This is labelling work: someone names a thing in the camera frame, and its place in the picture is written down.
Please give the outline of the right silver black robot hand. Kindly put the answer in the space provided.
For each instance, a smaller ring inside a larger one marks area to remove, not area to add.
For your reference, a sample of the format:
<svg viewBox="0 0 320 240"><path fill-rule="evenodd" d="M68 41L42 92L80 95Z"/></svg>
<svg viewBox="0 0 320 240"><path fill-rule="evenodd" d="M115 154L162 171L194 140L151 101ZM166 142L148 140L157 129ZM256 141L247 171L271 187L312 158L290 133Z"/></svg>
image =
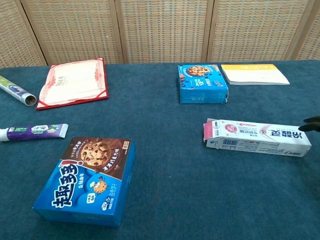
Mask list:
<svg viewBox="0 0 320 240"><path fill-rule="evenodd" d="M313 116L303 120L305 125L302 125L298 128L302 132L316 131L320 132L320 116Z"/></svg>

